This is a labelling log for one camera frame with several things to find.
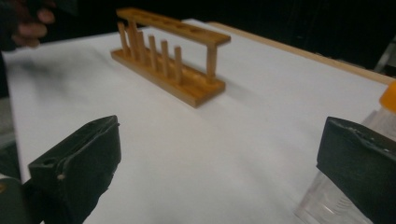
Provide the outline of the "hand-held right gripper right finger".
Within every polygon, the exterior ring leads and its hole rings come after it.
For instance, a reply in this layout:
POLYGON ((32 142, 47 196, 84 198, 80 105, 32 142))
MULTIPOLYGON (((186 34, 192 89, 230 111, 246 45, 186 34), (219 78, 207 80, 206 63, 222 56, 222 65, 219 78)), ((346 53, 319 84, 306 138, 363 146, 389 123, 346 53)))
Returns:
POLYGON ((328 117, 317 167, 374 224, 396 224, 396 142, 359 123, 328 117))

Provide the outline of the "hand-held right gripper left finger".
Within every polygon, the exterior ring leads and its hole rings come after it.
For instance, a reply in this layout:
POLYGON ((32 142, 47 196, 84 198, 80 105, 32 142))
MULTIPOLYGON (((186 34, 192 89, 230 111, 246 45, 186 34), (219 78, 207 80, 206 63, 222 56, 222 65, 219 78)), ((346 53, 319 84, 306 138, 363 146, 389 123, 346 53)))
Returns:
POLYGON ((116 116, 93 120, 29 165, 29 195, 38 222, 83 224, 121 160, 116 116))

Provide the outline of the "orange cap test tube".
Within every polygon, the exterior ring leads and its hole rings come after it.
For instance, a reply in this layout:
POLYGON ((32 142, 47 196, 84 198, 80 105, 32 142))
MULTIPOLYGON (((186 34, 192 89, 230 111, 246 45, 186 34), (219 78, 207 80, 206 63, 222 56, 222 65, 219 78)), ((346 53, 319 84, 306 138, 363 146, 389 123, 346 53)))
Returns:
POLYGON ((363 125, 396 142, 396 81, 379 98, 379 110, 373 111, 363 125))

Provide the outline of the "wooden test tube rack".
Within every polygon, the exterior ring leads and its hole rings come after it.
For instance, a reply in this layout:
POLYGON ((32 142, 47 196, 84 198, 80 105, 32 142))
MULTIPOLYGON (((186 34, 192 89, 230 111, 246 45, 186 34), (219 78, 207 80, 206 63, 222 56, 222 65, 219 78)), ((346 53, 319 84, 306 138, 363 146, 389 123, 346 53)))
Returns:
POLYGON ((216 77, 216 68, 218 47, 231 41, 228 35, 133 7, 119 9, 117 16, 121 48, 111 52, 113 60, 192 107, 225 91, 226 84, 216 77), (170 52, 165 39, 157 41, 154 35, 144 36, 137 29, 139 25, 206 46, 205 71, 184 64, 180 46, 170 52))

